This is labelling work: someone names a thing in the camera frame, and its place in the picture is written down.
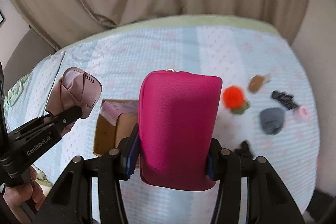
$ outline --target orange pom-pom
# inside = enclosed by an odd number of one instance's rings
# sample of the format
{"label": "orange pom-pom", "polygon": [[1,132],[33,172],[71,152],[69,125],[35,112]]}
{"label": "orange pom-pom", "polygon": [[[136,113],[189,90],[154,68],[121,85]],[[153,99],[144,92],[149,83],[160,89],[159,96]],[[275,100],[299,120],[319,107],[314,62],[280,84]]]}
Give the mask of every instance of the orange pom-pom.
{"label": "orange pom-pom", "polygon": [[223,101],[228,109],[241,108],[245,103],[244,92],[238,86],[230,86],[223,92]]}

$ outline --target green felt leaf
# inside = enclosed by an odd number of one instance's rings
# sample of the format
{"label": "green felt leaf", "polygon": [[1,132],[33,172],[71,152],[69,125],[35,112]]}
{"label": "green felt leaf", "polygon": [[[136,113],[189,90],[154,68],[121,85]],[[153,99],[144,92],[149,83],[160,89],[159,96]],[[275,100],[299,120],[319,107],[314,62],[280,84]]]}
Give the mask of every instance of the green felt leaf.
{"label": "green felt leaf", "polygon": [[242,115],[244,114],[245,110],[251,107],[251,103],[249,101],[245,101],[244,105],[241,108],[232,109],[231,113],[234,115]]}

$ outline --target gray sock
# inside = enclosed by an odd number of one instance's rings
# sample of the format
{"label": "gray sock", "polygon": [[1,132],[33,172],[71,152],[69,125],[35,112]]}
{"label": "gray sock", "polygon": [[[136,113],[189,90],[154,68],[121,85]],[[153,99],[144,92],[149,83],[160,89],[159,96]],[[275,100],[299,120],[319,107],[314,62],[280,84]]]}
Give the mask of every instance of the gray sock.
{"label": "gray sock", "polygon": [[285,112],[278,107],[267,108],[260,112],[260,123],[267,135],[278,134],[285,122]]}

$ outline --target pink pouch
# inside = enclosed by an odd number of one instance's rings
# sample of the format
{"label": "pink pouch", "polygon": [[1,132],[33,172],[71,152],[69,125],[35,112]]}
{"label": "pink pouch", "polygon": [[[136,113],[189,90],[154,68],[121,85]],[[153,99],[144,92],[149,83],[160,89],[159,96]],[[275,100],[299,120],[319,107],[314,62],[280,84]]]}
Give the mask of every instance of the pink pouch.
{"label": "pink pouch", "polygon": [[140,175],[150,185],[204,191],[215,182],[206,162],[222,80],[188,72],[154,71],[139,98]]}

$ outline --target pink hair tie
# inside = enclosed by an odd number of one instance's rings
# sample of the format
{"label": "pink hair tie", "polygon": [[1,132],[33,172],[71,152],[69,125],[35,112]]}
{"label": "pink hair tie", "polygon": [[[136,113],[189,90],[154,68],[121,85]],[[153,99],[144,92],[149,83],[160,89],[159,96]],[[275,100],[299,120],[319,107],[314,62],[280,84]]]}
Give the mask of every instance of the pink hair tie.
{"label": "pink hair tie", "polygon": [[305,106],[299,106],[293,111],[294,120],[303,122],[309,119],[309,111]]}

